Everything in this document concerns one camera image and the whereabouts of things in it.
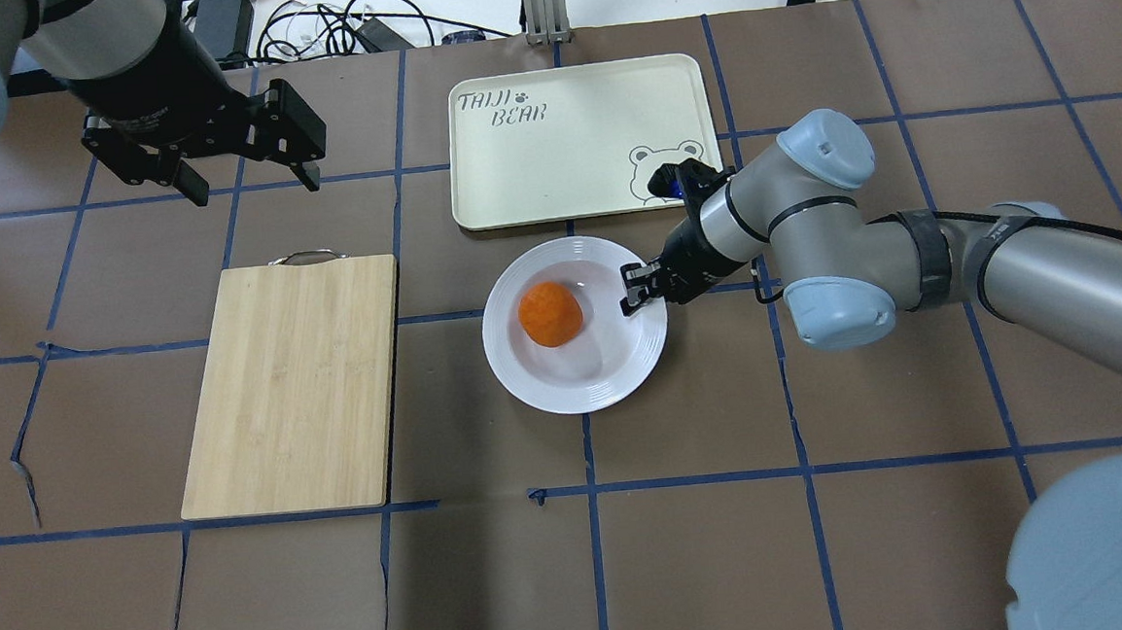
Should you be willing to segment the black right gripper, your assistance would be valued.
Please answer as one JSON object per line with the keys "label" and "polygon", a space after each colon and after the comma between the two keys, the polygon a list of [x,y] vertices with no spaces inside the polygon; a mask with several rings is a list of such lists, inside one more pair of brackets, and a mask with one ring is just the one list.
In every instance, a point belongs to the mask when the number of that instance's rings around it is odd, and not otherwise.
{"label": "black right gripper", "polygon": [[655,261],[632,262],[619,268],[626,296],[619,300],[623,317],[632,317],[661,298],[677,305],[687,304],[710,292],[732,273],[730,259],[712,247],[703,228],[692,220],[677,223],[668,232],[663,250]]}

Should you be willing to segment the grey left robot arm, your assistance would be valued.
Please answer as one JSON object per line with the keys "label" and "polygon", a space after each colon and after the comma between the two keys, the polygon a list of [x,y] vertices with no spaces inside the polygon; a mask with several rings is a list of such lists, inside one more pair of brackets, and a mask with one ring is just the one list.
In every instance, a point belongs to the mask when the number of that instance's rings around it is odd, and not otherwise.
{"label": "grey left robot arm", "polygon": [[19,51],[84,102],[80,141],[131,186],[205,206],[192,161],[229,156],[283,164],[309,192],[321,185],[325,121],[280,77],[257,95],[236,90],[180,0],[0,0],[0,130]]}

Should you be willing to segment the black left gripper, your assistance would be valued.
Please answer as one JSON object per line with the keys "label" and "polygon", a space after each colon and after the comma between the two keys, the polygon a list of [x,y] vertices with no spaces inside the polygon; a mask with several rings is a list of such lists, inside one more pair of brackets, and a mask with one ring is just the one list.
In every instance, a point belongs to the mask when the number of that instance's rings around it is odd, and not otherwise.
{"label": "black left gripper", "polygon": [[[209,183],[182,156],[234,154],[279,163],[309,192],[321,190],[327,122],[283,77],[256,97],[245,95],[214,56],[194,45],[153,48],[119,74],[79,84],[90,113],[107,122],[83,131],[80,141],[127,185],[173,188],[203,207]],[[182,156],[166,150],[171,145]]]}

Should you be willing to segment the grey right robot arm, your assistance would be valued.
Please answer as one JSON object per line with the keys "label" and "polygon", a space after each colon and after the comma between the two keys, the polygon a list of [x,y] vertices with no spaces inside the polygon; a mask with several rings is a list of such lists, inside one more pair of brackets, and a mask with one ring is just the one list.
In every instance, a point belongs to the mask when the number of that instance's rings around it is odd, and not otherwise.
{"label": "grey right robot arm", "polygon": [[[971,302],[1122,375],[1122,229],[1019,201],[867,221],[854,194],[876,172],[874,148],[829,109],[741,170],[705,164],[693,143],[629,159],[686,218],[654,261],[620,268],[623,314],[686,304],[772,252],[799,340],[819,351],[877,341],[903,312]],[[1122,454],[1057,480],[1015,533],[1008,630],[1122,630]]]}

